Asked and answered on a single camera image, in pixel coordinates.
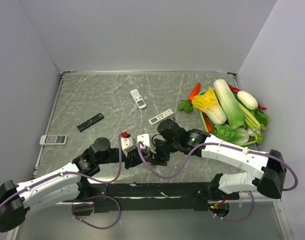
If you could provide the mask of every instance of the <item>black remote control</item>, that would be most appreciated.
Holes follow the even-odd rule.
[[[85,121],[82,124],[80,124],[79,126],[77,126],[77,128],[78,128],[79,132],[82,132],[82,131],[86,130],[87,128],[89,128],[90,126],[94,125],[95,123],[99,122],[103,118],[104,118],[104,116],[101,113],[99,113],[96,116],[93,116],[92,118],[88,119],[87,121]]]

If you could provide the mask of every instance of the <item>cable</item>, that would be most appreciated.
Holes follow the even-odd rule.
[[[158,135],[161,136],[161,134],[158,133],[158,134],[155,134],[155,135],[153,135],[153,136],[151,137],[151,141],[152,141],[153,144],[156,144],[154,140],[155,140],[155,137],[157,137]]]
[[[224,198],[224,200],[223,200],[222,202],[215,203],[214,205],[215,205],[215,206],[220,206],[220,205],[222,205],[224,202],[226,202],[227,199],[228,199],[228,195]]]
[[[108,198],[108,199],[111,199],[113,200],[116,204],[117,204],[117,207],[118,207],[118,216],[116,218],[116,220],[109,226],[105,226],[105,227],[100,227],[100,226],[95,226],[81,218],[79,218],[78,216],[76,216],[74,214],[74,210],[75,208],[77,208],[78,206],[92,206],[92,204],[87,204],[87,203],[81,203],[81,204],[77,204],[77,205],[74,205],[71,209],[71,213],[72,213],[72,216],[74,219],[77,219],[78,221],[92,227],[92,228],[95,228],[95,229],[100,229],[100,230],[103,230],[103,229],[110,229],[111,227],[113,227],[114,225],[116,225],[116,223],[118,223],[119,219],[121,218],[121,215],[122,215],[122,210],[121,210],[121,206],[119,205],[119,203],[117,202],[116,199],[114,199],[113,197],[111,196],[106,196],[106,195],[100,195],[100,196],[91,196],[91,197],[88,197],[88,198],[85,198],[85,200],[89,200],[89,199],[97,199],[97,198]]]
[[[180,168],[172,175],[170,176],[165,176],[165,175],[161,175],[159,174],[158,172],[156,172],[149,164],[148,162],[144,159],[144,156],[142,154],[142,151],[141,151],[141,145],[144,146],[144,144],[139,141],[138,144],[137,144],[137,150],[138,150],[138,154],[139,154],[139,157],[141,159],[141,161],[143,162],[143,164],[146,165],[146,167],[154,174],[156,175],[157,177],[161,178],[161,179],[172,179],[174,177],[176,177],[180,172],[181,170],[183,170],[185,164],[187,163],[189,157],[199,148],[203,147],[203,146],[211,146],[211,145],[215,145],[215,146],[218,146],[220,143],[217,143],[217,142],[204,142],[204,143],[201,143],[201,144],[198,144],[197,146],[195,146],[186,156],[186,158],[184,159],[182,165],[180,166]],[[233,149],[233,150],[236,150],[236,151],[239,151],[239,152],[242,152],[244,148],[240,148],[240,147],[236,147],[236,146],[231,146],[231,145],[227,145],[227,144],[220,144],[221,147],[224,147],[224,148],[229,148],[229,149]],[[254,155],[259,155],[259,156],[264,156],[264,157],[268,157],[268,158],[271,158],[271,159],[274,159],[276,160],[277,162],[279,162],[281,165],[283,165],[284,167],[286,167],[290,173],[292,174],[293,178],[294,178],[294,184],[292,187],[289,187],[289,188],[283,188],[282,190],[283,191],[291,191],[291,190],[294,190],[297,186],[298,186],[298,177],[297,175],[295,174],[294,170],[287,164],[285,163],[283,160],[279,159],[278,157],[275,157],[273,155],[270,155],[269,153],[264,153],[264,152],[259,152],[259,151],[253,151],[253,150],[249,150],[249,153],[251,154],[254,154]]]
[[[121,171],[122,171],[122,133],[120,133],[118,135],[118,145],[119,145],[119,168],[118,168],[118,173],[116,175],[116,177],[113,179],[113,180],[110,180],[110,181],[101,181],[101,180],[98,180],[96,178],[93,178],[91,176],[88,176],[88,175],[85,175],[83,173],[80,173],[80,172],[74,172],[74,171],[64,171],[64,172],[58,172],[54,175],[51,175],[51,176],[48,176],[46,178],[44,178],[43,180],[40,180],[40,181],[37,181],[29,186],[26,186],[24,189],[14,193],[13,195],[11,195],[10,197],[8,197],[5,201],[3,201],[1,204],[0,204],[0,209],[6,205],[6,203],[8,203],[11,199],[17,197],[18,195],[24,193],[24,192],[28,192],[31,188],[34,188],[42,183],[45,183],[47,182],[48,180],[51,180],[53,178],[56,178],[56,177],[60,177],[60,176],[64,176],[64,175],[67,175],[67,174],[73,174],[73,175],[79,175],[79,176],[82,176],[84,178],[87,178],[87,179],[91,179],[97,183],[101,183],[101,184],[111,184],[113,183],[114,181],[116,181],[120,174],[121,174]]]
[[[255,210],[255,198],[254,198],[254,195],[252,194],[251,191],[249,191],[248,193],[250,194],[251,202],[252,202],[252,204],[251,204],[251,209],[250,209],[249,213],[248,213],[246,216],[242,217],[242,218],[239,218],[239,219],[231,219],[231,218],[226,218],[226,217],[223,218],[223,217],[220,217],[220,216],[214,214],[211,210],[209,210],[209,212],[210,212],[210,213],[212,214],[212,216],[214,216],[215,218],[220,219],[220,220],[223,220],[223,221],[226,221],[226,222],[241,222],[241,221],[244,221],[244,220],[250,218],[251,215],[253,215],[254,210]]]

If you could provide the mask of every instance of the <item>white cable clip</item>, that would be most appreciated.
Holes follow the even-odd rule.
[[[244,147],[243,148],[243,150],[242,150],[242,152],[246,155],[247,153],[249,153],[249,149],[248,149],[248,147]]]
[[[217,155],[218,155],[218,152],[219,152],[219,149],[221,148],[221,144],[223,143],[223,140],[220,140],[221,142],[218,144],[218,149],[217,149],[217,152],[216,152],[216,156],[215,156],[215,160],[217,160]]]

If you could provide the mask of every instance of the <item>remote control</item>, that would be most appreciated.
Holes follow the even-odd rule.
[[[94,125],[95,123],[99,122],[103,118],[104,118],[104,116],[101,113],[99,113],[96,116],[93,116],[92,118],[88,119],[87,121],[85,121],[82,124],[80,124],[79,126],[77,126],[77,128],[78,128],[79,132],[82,132],[82,131],[86,130],[87,128],[89,128],[90,126]]]
[[[40,145],[65,145],[67,143],[66,135],[42,135],[40,138]]]
[[[168,109],[166,111],[164,111],[161,114],[158,114],[157,116],[154,116],[153,118],[149,119],[149,122],[151,125],[159,123],[163,120],[165,120],[166,118],[168,118],[169,116],[173,115],[174,112],[171,109]]]
[[[137,89],[131,90],[130,94],[132,95],[132,98],[136,102],[139,109],[144,109],[145,107],[147,107],[146,103],[144,102],[141,94]]]

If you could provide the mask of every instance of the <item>white wall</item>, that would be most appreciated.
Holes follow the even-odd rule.
[[[0,185],[31,176],[59,78],[20,3],[0,0]]]
[[[19,0],[60,71],[237,73],[276,0]]]
[[[281,151],[298,174],[299,186],[282,200],[294,238],[305,240],[305,0],[277,1],[237,77],[268,107],[261,149]]]

